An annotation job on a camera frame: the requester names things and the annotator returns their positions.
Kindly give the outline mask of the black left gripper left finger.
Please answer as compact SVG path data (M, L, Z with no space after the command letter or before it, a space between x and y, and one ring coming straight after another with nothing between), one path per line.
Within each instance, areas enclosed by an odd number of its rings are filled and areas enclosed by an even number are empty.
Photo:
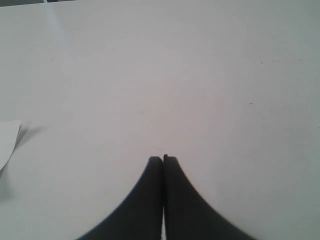
M134 188L101 223L81 240L160 240L163 224L163 161L157 156L147 165Z

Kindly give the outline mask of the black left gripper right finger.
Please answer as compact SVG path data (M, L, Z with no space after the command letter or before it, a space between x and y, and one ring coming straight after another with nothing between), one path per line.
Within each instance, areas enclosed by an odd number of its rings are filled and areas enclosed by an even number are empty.
M252 240L196 191L174 156L163 156L164 222L168 240Z

